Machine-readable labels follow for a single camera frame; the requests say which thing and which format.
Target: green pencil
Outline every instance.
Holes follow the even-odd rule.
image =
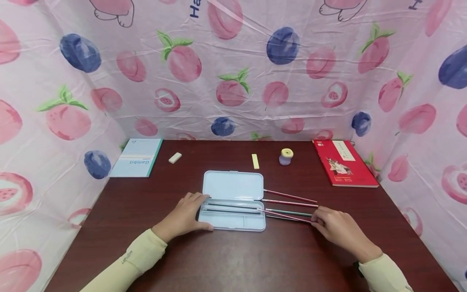
[[[276,209],[266,209],[266,211],[282,213],[282,214],[305,216],[305,217],[312,217],[313,216],[313,214],[308,214],[308,213],[292,212],[292,211],[284,211],[284,210],[276,210]]]

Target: pencil case compartment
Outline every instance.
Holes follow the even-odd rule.
[[[263,231],[264,209],[263,176],[254,172],[207,171],[203,180],[203,193],[211,196],[200,208],[198,221],[212,224],[214,229],[236,231]],[[220,203],[239,207],[210,205]]]

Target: red book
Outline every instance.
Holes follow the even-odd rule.
[[[313,144],[332,185],[379,187],[350,141],[313,140]]]

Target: blue plum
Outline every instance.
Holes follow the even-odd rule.
[[[235,130],[234,122],[227,117],[219,117],[211,125],[211,131],[216,136],[229,136]]]
[[[442,85],[455,89],[467,87],[467,46],[444,60],[438,71],[438,79]]]
[[[96,45],[77,34],[62,37],[60,51],[73,67],[86,73],[96,71],[102,63]]]
[[[86,152],[84,162],[89,174],[95,179],[105,178],[112,169],[107,154],[99,150]]]
[[[266,45],[269,60],[276,65],[286,65],[297,57],[299,37],[293,28],[283,27],[276,30]]]
[[[366,135],[371,128],[370,115],[364,112],[358,112],[352,119],[352,128],[355,129],[355,133],[358,137]]]

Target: yellow cap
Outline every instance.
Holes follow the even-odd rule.
[[[286,157],[286,158],[292,158],[293,157],[293,151],[292,151],[292,149],[284,148],[281,151],[281,155]]]

